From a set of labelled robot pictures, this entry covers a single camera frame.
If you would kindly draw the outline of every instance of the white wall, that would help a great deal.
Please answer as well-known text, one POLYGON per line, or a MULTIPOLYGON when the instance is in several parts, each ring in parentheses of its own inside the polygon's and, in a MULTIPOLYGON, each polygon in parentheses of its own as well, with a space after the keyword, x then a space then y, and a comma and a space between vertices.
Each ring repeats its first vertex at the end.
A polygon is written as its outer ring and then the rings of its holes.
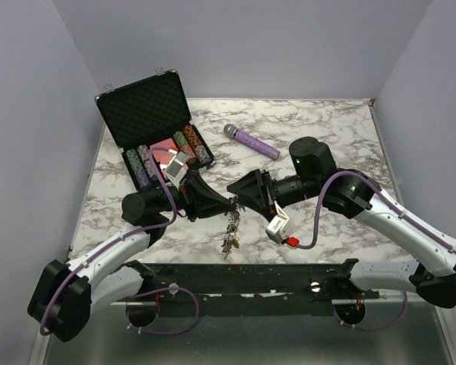
POLYGON ((54 0, 97 85, 179 71, 188 97, 376 97, 431 0, 54 0))
POLYGON ((406 206, 456 236, 456 0, 430 5, 376 112, 406 206))
POLYGON ((98 89, 49 0, 0 2, 0 364, 27 363, 27 304, 65 259, 102 128, 98 89))

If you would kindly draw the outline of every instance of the stack of poker chips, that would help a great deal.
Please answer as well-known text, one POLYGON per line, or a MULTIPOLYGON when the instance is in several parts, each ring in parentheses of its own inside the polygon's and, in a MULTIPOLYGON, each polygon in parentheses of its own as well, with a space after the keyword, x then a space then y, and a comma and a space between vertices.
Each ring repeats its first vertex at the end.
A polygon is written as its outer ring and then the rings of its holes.
POLYGON ((155 174, 154 168, 152 167, 152 163, 149 160, 149 149, 145 144, 137 147, 137 152, 140 158, 142 159, 142 163, 144 164, 145 170, 147 171, 147 175, 149 176, 150 181, 157 181, 157 175, 155 174))
POLYGON ((210 163, 211 157, 206 151, 206 148, 204 148, 203 144, 201 143, 201 140, 199 139, 195 129, 192 128, 192 125, 187 125, 184 127, 183 131, 189 141, 189 144, 192 146, 192 148, 194 148, 196 156, 198 156, 201 163, 210 163))
POLYGON ((182 132, 174 133, 174 141, 176 141, 181 151, 188 155, 188 165, 192 165, 194 162, 196 162, 198 158, 196 157, 195 152, 192 150, 191 146, 188 143, 188 140, 185 138, 182 132))
POLYGON ((128 150, 125 155, 127 156, 130 167, 135 174, 135 179, 137 179, 140 189, 145 189, 150 186, 149 178, 145 172, 144 166, 138 158, 137 152, 135 150, 128 150))

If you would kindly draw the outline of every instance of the red clip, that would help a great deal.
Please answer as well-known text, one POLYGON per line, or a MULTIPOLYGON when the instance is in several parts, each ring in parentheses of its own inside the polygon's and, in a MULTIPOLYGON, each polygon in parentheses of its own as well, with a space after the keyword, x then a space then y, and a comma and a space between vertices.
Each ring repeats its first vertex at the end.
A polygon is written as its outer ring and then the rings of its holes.
POLYGON ((289 237, 286 240, 286 243, 291 247, 296 247, 297 245, 299 245, 299 240, 295 237, 289 237))

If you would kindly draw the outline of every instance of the marble tabletop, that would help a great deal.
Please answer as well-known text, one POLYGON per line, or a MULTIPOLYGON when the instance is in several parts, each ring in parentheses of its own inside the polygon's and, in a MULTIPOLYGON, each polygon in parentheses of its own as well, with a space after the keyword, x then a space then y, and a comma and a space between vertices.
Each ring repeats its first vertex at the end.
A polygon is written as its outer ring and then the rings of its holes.
MULTIPOLYGON (((368 100, 193 99, 188 104, 192 123, 217 159, 216 166, 201 175, 226 197, 230 196, 227 185, 255 169, 269 170, 277 179, 293 175, 290 142, 307 135, 327 143, 339 167, 361 170, 394 194, 368 100), (227 123, 281 150, 279 159, 272 161, 228 139, 223 134, 227 123)), ((124 224, 122 199, 134 191, 120 151, 106 129, 73 242, 72 258, 116 233, 124 224)), ((299 228, 294 236, 302 244, 312 238, 315 202, 316 198, 285 208, 299 228)), ((160 241, 133 259, 157 263, 318 263, 343 262, 348 258, 377 262, 409 258, 380 233, 326 209, 321 215, 319 240, 314 249, 278 246, 264 232, 266 220, 247 209, 242 212, 239 225, 240 248, 233 248, 225 260, 221 244, 226 224, 224 216, 194 223, 179 218, 160 241)))

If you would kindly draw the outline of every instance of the keys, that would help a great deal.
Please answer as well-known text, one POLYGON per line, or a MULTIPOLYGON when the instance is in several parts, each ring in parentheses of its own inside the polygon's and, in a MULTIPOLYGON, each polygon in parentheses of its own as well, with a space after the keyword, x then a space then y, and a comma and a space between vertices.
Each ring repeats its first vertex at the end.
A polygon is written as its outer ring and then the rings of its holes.
POLYGON ((236 237, 236 232, 238 231, 238 226, 240 224, 240 209, 242 207, 238 204, 238 198, 231 198, 231 202, 236 203, 236 210, 226 213, 228 216, 228 226, 226 227, 226 233, 223 238, 223 244, 221 245, 221 252, 224 254, 224 259, 228 258, 228 255, 231 253, 232 247, 236 249, 240 248, 240 243, 236 237))

